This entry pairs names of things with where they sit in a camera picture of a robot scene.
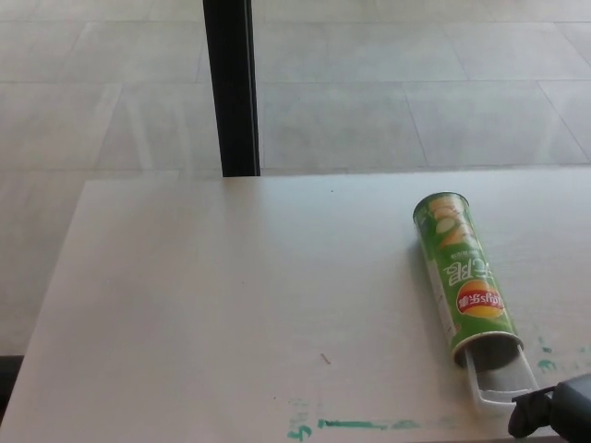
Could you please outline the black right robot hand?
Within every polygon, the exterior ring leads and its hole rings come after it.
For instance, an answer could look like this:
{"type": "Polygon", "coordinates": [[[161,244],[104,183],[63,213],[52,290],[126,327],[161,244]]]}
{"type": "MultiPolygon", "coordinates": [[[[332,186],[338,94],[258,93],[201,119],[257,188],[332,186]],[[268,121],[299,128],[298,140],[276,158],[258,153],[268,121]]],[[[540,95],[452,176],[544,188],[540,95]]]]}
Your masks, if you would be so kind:
{"type": "Polygon", "coordinates": [[[590,375],[514,397],[508,433],[515,438],[549,426],[567,442],[590,441],[590,375]]]}

